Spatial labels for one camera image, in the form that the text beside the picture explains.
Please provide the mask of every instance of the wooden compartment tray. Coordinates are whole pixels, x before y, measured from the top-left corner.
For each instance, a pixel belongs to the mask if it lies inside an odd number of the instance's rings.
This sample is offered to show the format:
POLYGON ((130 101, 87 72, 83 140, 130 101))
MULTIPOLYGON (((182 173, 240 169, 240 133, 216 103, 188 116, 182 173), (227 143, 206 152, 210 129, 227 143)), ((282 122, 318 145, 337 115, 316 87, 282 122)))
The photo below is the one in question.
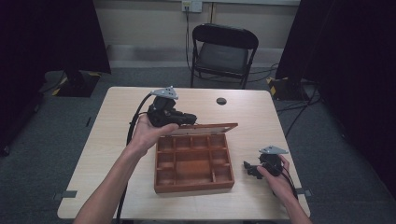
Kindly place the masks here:
POLYGON ((225 132, 237 123, 182 126, 160 137, 155 158, 157 193, 233 187, 225 132))

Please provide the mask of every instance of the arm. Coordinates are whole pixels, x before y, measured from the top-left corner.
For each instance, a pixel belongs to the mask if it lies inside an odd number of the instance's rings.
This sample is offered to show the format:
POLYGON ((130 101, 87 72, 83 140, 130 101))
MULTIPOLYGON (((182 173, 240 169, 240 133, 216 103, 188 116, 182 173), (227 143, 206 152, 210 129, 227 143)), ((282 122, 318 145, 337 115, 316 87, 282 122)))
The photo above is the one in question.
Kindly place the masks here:
MULTIPOLYGON (((279 158, 283 162, 283 167, 288 171, 290 163, 282 156, 279 155, 279 158)), ((290 222, 293 224, 311 224, 312 221, 306 215, 303 208, 300 206, 299 202, 291 191, 291 187, 288 181, 285 179, 283 175, 273 176, 262 166, 258 166, 257 170, 265 176, 270 185, 270 188, 274 191, 276 197, 283 203, 288 211, 288 215, 290 218, 290 222)))
POLYGON ((74 223, 111 223, 121 195, 140 158, 146 155, 160 136, 177 128, 176 124, 155 128, 146 115, 141 116, 131 142, 122 151, 103 182, 81 207, 74 223))

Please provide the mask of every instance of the person's left hand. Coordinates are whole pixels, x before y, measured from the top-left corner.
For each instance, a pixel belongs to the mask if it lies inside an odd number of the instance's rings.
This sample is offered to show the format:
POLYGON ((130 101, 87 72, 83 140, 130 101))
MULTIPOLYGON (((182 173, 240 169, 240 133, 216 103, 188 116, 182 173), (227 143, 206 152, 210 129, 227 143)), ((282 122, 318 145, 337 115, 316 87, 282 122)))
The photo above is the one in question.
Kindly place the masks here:
POLYGON ((134 129, 134 135, 128 147, 138 148, 142 153, 141 155, 144 156, 149 148, 157 143, 160 136, 167 135, 176 129, 178 129, 178 125, 175 123, 167 124, 160 128, 154 127, 149 121, 148 116, 146 114, 142 115, 139 117, 136 128, 134 129))

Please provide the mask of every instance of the chair backrest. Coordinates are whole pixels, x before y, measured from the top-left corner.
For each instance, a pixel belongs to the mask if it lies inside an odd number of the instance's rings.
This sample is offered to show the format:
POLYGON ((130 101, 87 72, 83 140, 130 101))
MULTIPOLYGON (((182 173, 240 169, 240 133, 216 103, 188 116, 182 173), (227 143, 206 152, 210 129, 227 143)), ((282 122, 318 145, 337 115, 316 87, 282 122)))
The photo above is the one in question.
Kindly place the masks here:
POLYGON ((198 40, 240 49, 256 49, 259 46, 259 39, 249 30, 214 23, 196 26, 192 31, 192 39, 194 44, 198 40))

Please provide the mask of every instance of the box lid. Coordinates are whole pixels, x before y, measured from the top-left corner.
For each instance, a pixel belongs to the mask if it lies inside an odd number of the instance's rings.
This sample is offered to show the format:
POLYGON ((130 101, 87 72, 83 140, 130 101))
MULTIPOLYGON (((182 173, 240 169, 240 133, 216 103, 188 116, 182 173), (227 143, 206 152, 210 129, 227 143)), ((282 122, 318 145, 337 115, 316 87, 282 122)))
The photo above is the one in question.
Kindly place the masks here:
POLYGON ((169 135, 226 133, 236 126, 238 126, 238 123, 183 125, 169 135))

